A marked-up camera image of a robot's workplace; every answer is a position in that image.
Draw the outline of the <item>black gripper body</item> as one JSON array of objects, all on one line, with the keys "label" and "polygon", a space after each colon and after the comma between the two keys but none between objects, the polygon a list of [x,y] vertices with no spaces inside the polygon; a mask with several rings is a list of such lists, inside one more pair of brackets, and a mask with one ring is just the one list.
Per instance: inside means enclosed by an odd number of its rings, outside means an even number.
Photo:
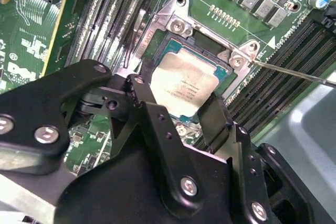
[{"label": "black gripper body", "polygon": [[163,205],[145,148],[136,145],[75,179],[60,196],[56,223],[250,223],[233,195],[231,166],[186,150],[205,190],[201,210],[179,219]]}]

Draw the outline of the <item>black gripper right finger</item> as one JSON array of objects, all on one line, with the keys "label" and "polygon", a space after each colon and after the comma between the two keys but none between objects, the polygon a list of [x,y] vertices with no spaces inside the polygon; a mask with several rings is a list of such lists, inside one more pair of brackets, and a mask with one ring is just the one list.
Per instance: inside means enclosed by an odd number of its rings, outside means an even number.
[{"label": "black gripper right finger", "polygon": [[197,113],[206,150],[230,169],[230,210],[239,223],[316,223],[307,187],[269,144],[252,145],[222,98],[212,94]]}]

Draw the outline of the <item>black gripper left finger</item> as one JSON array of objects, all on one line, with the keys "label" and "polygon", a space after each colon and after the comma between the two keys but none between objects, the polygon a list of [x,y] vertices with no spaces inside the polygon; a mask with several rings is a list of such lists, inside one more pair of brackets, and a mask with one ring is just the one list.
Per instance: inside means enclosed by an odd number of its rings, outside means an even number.
[{"label": "black gripper left finger", "polygon": [[167,109],[135,74],[106,88],[111,71],[84,60],[1,95],[1,202],[35,218],[56,218],[60,196],[77,178],[64,165],[69,128],[89,117],[78,103],[95,87],[116,101],[111,129],[120,128],[114,159],[145,148],[161,201],[177,218],[193,217],[203,190]]}]

